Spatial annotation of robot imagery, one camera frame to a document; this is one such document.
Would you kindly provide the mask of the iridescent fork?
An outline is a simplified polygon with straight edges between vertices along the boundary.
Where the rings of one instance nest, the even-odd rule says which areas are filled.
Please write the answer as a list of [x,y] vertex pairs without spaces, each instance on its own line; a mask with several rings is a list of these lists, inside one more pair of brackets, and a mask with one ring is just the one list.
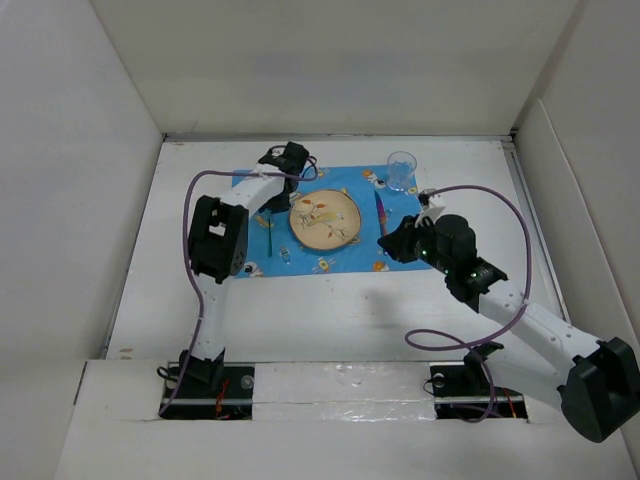
[[272,228],[273,228],[273,222],[272,222],[272,216],[268,215],[268,218],[266,219],[267,222],[267,255],[268,258],[272,258],[273,257],[273,236],[272,236]]

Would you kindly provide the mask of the iridescent knife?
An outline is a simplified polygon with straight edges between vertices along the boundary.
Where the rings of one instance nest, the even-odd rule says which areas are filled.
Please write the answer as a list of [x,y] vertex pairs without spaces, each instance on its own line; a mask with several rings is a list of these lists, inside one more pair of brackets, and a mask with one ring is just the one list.
[[381,196],[379,195],[378,191],[374,192],[374,199],[375,199],[380,235],[384,237],[388,234],[387,212],[386,212],[386,209],[384,208]]

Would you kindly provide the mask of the round bird-pattern plate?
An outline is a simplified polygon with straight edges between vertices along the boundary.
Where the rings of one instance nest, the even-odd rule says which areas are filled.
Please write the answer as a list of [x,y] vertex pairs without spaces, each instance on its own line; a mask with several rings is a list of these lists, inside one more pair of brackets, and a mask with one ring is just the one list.
[[299,243],[311,250],[340,249],[360,233],[362,217],[355,201],[340,190],[322,189],[296,198],[289,226]]

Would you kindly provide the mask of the blue space-print cloth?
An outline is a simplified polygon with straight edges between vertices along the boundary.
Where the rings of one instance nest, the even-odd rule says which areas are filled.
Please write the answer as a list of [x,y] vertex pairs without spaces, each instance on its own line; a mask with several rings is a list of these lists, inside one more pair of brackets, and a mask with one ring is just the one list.
[[[237,278],[299,276],[325,273],[382,272],[425,270],[422,261],[402,264],[392,260],[377,244],[381,237],[374,192],[378,191],[387,212],[388,233],[394,231],[404,216],[421,210],[419,189],[414,178],[406,191],[387,187],[384,165],[328,167],[318,170],[318,178],[301,182],[291,195],[291,207],[301,195],[322,189],[340,190],[357,204],[362,217],[360,233],[348,245],[330,251],[315,251],[302,246],[289,226],[289,212],[256,213],[249,221],[248,252]],[[267,255],[267,222],[272,216],[273,257]]]

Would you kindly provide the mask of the clear drinking glass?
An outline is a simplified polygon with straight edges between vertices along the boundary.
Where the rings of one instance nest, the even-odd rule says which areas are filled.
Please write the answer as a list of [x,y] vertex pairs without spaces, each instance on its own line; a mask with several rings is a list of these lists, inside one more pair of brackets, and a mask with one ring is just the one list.
[[406,191],[417,167],[416,158],[407,151],[396,151],[387,158],[387,186],[394,191]]

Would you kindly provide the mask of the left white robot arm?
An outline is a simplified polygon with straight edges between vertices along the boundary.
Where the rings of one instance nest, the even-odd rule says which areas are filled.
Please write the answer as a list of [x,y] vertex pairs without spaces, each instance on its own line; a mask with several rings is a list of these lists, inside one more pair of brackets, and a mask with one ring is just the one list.
[[[316,175],[303,172],[315,160],[300,144],[289,142],[267,150],[248,172],[205,170],[191,180],[183,208],[183,258],[198,300],[197,326],[189,351],[200,362],[188,374],[188,384],[201,396],[222,387],[222,371],[214,362],[225,350],[224,303],[231,280],[244,267],[249,220],[261,210],[284,211],[290,194]],[[219,196],[201,196],[190,206],[196,183],[205,176],[236,177],[238,182]]]

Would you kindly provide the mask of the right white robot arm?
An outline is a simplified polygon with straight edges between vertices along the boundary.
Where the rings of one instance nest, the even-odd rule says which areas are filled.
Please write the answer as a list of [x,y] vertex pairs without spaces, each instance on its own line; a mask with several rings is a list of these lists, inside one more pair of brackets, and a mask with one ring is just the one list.
[[476,235],[459,215],[420,222],[406,216],[377,241],[400,263],[422,261],[441,272],[449,293],[500,325],[550,366],[525,372],[518,391],[559,409],[583,438],[601,443],[639,413],[639,366],[618,337],[601,340],[531,302],[506,273],[480,257]]

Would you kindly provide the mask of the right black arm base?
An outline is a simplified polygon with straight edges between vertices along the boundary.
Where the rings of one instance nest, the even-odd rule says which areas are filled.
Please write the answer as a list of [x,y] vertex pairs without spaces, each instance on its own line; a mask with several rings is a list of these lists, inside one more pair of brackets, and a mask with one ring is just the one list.
[[501,386],[491,387],[478,356],[471,352],[459,361],[431,363],[422,389],[434,400],[437,420],[528,419],[524,396]]

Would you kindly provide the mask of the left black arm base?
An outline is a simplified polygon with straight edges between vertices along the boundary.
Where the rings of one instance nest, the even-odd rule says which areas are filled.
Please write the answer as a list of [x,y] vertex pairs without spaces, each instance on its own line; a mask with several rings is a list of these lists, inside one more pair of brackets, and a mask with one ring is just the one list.
[[187,351],[178,362],[159,366],[163,381],[158,415],[165,420],[251,420],[255,365],[226,363],[224,353],[215,360],[190,357],[180,376]]

